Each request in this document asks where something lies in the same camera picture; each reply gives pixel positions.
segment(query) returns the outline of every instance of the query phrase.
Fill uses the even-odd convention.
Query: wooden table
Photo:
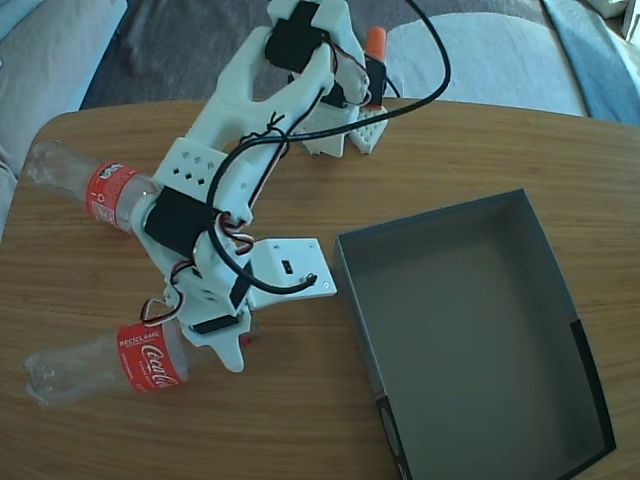
[[[40,140],[152,173],[199,102],[84,111]],[[375,153],[281,162],[260,236],[318,237],[525,187],[587,329],[618,450],[581,478],[640,478],[640,131],[525,110],[437,103],[393,121]],[[32,351],[136,321],[162,279],[134,237],[23,178],[0,247],[0,478],[392,479],[396,472],[338,298],[257,313],[240,375],[43,411]]]

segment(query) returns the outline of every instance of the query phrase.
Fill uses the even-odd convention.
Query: open gray box
[[[615,449],[523,190],[342,234],[334,268],[405,478],[568,479]]]

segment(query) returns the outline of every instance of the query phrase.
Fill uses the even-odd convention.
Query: red bottle label
[[[87,185],[85,203],[89,215],[120,228],[116,208],[120,195],[129,180],[138,172],[120,163],[106,162],[100,165]]]
[[[122,369],[137,392],[182,383],[171,361],[162,326],[139,323],[118,329],[118,355]]]

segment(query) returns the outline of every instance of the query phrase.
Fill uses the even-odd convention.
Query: coca-cola bottle
[[[89,214],[125,232],[136,203],[157,191],[148,176],[60,142],[40,143],[30,157],[27,172],[35,184],[83,202]],[[175,320],[125,326],[82,345],[34,353],[25,362],[27,391],[44,407],[62,407],[106,392],[166,388],[187,380],[196,350]]]
[[[91,216],[125,232],[131,231],[131,213],[138,201],[158,191],[147,175],[81,155],[61,142],[35,145],[27,172],[35,184],[61,190],[84,203]]]
[[[179,385],[205,357],[186,340],[177,321],[121,327],[90,342],[52,348],[25,361],[27,392],[45,408],[97,395],[147,392]]]

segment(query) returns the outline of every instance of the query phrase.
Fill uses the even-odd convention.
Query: black cable
[[[311,106],[307,109],[307,111],[305,111],[300,116],[300,118],[298,118],[291,125],[291,128],[289,128],[289,130],[287,130],[286,134],[280,130],[280,132],[281,132],[280,143],[281,144],[282,143],[289,144],[289,142],[287,140],[287,136],[290,135],[293,131],[295,131],[295,129],[298,128],[298,126],[300,126],[300,124],[311,114],[311,112],[313,112],[313,110],[318,106],[318,103],[320,103],[320,100],[322,100],[323,96],[324,96],[324,89],[320,90],[320,92],[318,93],[316,98],[313,100],[313,103],[311,104]],[[272,121],[271,121],[270,125],[267,126],[267,130],[270,130],[270,129],[274,128],[274,124],[273,124],[274,117],[275,117],[275,114],[272,116]],[[317,275],[309,275],[309,276],[307,276],[307,278],[305,279],[304,282],[300,283],[299,285],[294,285],[293,287],[277,287],[275,285],[269,285],[268,283],[265,283],[262,280],[256,278],[254,275],[252,275],[251,273],[247,272],[238,263],[236,263],[235,260],[224,249],[222,243],[220,242],[220,239],[218,238],[218,234],[216,232],[216,217],[217,217],[217,215],[220,215],[220,213],[217,213],[212,208],[212,206],[213,206],[213,202],[214,202],[214,199],[215,199],[216,191],[218,189],[218,185],[220,184],[220,181],[222,180],[222,177],[224,176],[226,171],[229,169],[229,167],[231,166],[233,161],[240,155],[241,152],[238,153],[238,151],[239,150],[244,151],[244,149],[240,149],[240,147],[242,145],[246,144],[246,143],[255,142],[256,140],[260,140],[260,139],[264,138],[260,134],[255,134],[255,135],[253,135],[253,137],[254,138],[249,138],[249,136],[245,137],[245,138],[247,138],[247,140],[245,140],[244,143],[241,143],[240,145],[238,145],[238,147],[236,147],[229,155],[227,155],[227,157],[220,164],[220,167],[216,171],[216,174],[213,176],[213,179],[211,180],[211,185],[209,186],[209,191],[207,192],[207,203],[206,203],[210,207],[210,208],[206,209],[208,217],[209,217],[208,221],[207,221],[207,233],[209,234],[209,239],[211,240],[211,243],[212,243],[213,248],[215,249],[216,253],[218,255],[220,255],[220,257],[222,258],[222,261],[231,270],[233,270],[236,273],[236,275],[238,275],[242,279],[246,280],[247,282],[249,282],[254,287],[259,288],[260,290],[263,290],[263,291],[265,291],[267,293],[271,293],[273,295],[291,295],[291,294],[298,293],[298,292],[301,292],[303,290],[306,290],[307,288],[309,288],[312,285],[314,285],[316,283],[316,281],[318,280],[318,276]],[[253,192],[253,195],[251,197],[252,200],[254,199],[254,196],[257,195],[257,192],[260,191],[260,188],[261,188],[262,184],[267,180],[267,177],[269,176],[269,173],[271,172],[274,164],[278,161],[278,159],[280,159],[282,156],[284,156],[285,153],[286,152],[280,153],[280,148],[278,148],[276,150],[273,158],[269,162],[269,166],[268,166],[267,170],[265,171],[265,173],[263,174],[262,178],[258,182],[256,190],[254,190],[254,192]]]
[[[311,104],[311,106],[309,107],[309,109],[304,112],[300,118],[298,118],[293,125],[291,125],[291,128],[289,128],[289,130],[287,130],[287,134],[284,135],[283,137],[287,137],[289,135],[291,135],[293,132],[296,131],[296,129],[300,126],[300,124],[302,122],[304,122],[307,117],[309,115],[311,115],[311,113],[315,110],[315,108],[318,106],[318,104],[320,103],[320,100],[322,100],[322,97],[324,96],[324,90],[321,90],[320,93],[318,93],[318,95],[316,96],[316,98],[313,100],[313,103]],[[253,194],[251,195],[251,198],[249,199],[249,205],[253,205],[253,203],[256,200],[256,197],[258,196],[258,193],[260,192],[260,190],[262,189],[262,187],[264,186],[264,183],[267,181],[267,178],[269,178],[269,175],[271,174],[271,171],[273,170],[273,167],[275,165],[275,163],[282,157],[284,157],[288,151],[289,151],[289,146],[291,145],[291,142],[287,141],[287,149],[280,153],[280,149],[276,150],[276,153],[274,153],[273,158],[271,159],[271,161],[269,162],[269,166],[267,167],[267,169],[265,170],[265,172],[262,174],[262,177],[260,178],[260,181],[258,182],[258,185],[256,186],[255,190],[253,191]]]
[[[389,85],[391,87],[391,90],[393,90],[393,93],[396,94],[396,98],[402,98],[402,95],[400,95],[400,90],[398,90],[398,87],[396,87],[395,84],[391,81],[389,75],[387,75],[386,81],[387,85]]]
[[[248,149],[253,148],[257,145],[273,145],[273,144],[284,144],[284,143],[291,143],[291,142],[305,142],[309,140],[317,140],[321,138],[332,137],[334,135],[342,135],[345,133],[349,133],[353,130],[366,127],[368,125],[373,125],[375,123],[382,122],[384,120],[390,120],[392,118],[396,118],[401,115],[411,113],[414,110],[417,110],[421,107],[424,107],[425,105],[432,103],[434,100],[440,97],[440,95],[442,95],[444,91],[447,89],[451,81],[451,62],[449,60],[449,55],[447,54],[446,48],[442,43],[442,39],[440,38],[440,35],[438,35],[438,32],[436,31],[435,27],[433,26],[429,18],[420,9],[420,7],[413,0],[405,0],[405,2],[416,12],[418,17],[420,17],[420,19],[423,21],[423,23],[425,24],[425,26],[433,36],[433,39],[436,42],[436,45],[442,56],[442,62],[444,64],[444,78],[442,79],[442,83],[440,84],[440,86],[431,95],[421,100],[418,100],[410,105],[407,105],[405,107],[400,107],[395,110],[392,110],[391,112],[387,112],[381,115],[376,115],[374,117],[353,122],[347,125],[343,125],[341,127],[330,128],[330,129],[322,130],[318,132],[303,133],[303,134],[297,134],[297,135],[290,135],[289,133],[287,133],[286,135],[280,135],[277,137],[263,136],[263,137],[248,139],[247,141],[239,144],[236,148],[233,149],[233,151],[231,151],[231,153],[229,153],[229,155],[227,155],[227,157],[223,160],[222,164],[220,165],[215,175],[213,176],[213,179],[211,180],[211,184],[209,185],[209,191],[207,192],[206,211],[207,211],[207,216],[209,217],[208,218],[209,221],[207,222],[207,233],[209,234],[209,238],[211,240],[213,248],[216,250],[216,253],[220,255],[220,258],[222,258],[222,261],[231,270],[233,270],[239,277],[249,282],[252,286],[260,290],[263,290],[267,293],[272,293],[274,295],[290,295],[293,293],[298,293],[303,290],[306,290],[310,286],[314,285],[318,277],[317,275],[309,275],[304,282],[293,287],[277,287],[275,285],[269,285],[263,282],[262,280],[257,279],[255,276],[253,276],[249,272],[245,271],[226,252],[216,232],[215,220],[216,220],[216,216],[219,213],[214,209],[214,203],[215,203],[216,192],[218,190],[218,187],[220,186],[222,177],[227,172],[227,170],[229,169],[231,164],[234,162],[234,160],[238,158],[240,155],[242,155],[244,152],[246,152]],[[322,96],[323,94],[324,92],[321,90],[318,95]]]

